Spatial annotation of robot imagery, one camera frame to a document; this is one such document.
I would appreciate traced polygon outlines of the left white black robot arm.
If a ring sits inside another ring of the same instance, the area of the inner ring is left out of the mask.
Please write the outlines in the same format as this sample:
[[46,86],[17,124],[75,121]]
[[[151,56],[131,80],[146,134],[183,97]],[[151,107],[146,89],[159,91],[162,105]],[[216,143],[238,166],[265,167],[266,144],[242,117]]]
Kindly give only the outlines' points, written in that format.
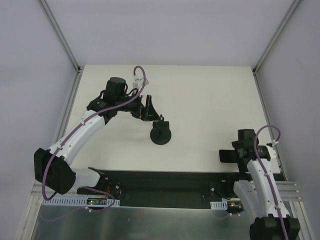
[[55,194],[64,195],[71,188],[88,187],[94,194],[105,191],[106,176],[92,167],[75,169],[71,165],[86,142],[102,129],[118,112],[128,112],[144,122],[160,121],[148,95],[142,103],[141,92],[149,83],[146,78],[136,78],[135,94],[128,92],[126,81],[111,77],[98,97],[86,107],[78,123],[49,149],[39,148],[34,153],[35,179],[42,190],[50,188]]

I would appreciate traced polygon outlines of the black phone stand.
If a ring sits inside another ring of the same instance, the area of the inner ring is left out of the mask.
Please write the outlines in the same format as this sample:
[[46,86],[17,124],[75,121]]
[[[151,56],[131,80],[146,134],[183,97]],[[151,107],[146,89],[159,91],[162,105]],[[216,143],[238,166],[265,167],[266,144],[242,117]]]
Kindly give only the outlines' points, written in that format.
[[152,123],[152,129],[150,131],[150,139],[156,145],[165,145],[172,138],[172,132],[170,130],[170,122],[165,121],[165,118],[160,115],[160,120]]

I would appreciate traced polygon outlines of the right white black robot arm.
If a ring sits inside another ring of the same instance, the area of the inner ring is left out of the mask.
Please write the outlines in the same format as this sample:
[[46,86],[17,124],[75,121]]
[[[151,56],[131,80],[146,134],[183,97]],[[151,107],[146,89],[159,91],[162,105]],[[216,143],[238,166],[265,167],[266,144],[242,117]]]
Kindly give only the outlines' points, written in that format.
[[240,199],[252,224],[252,240],[295,240],[301,229],[297,218],[291,217],[277,187],[271,160],[277,158],[274,149],[279,138],[267,145],[259,145],[258,136],[264,130],[238,130],[238,139],[232,142],[239,172],[249,173],[251,180],[232,180],[225,184],[230,197]]

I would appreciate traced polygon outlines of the black phone pink case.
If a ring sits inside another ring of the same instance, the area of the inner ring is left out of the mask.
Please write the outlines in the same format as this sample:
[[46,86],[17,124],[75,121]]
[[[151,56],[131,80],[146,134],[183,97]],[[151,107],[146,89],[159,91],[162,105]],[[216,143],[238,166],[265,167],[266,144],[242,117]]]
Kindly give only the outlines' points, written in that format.
[[220,149],[218,151],[219,162],[222,164],[237,164],[238,153],[236,150]]

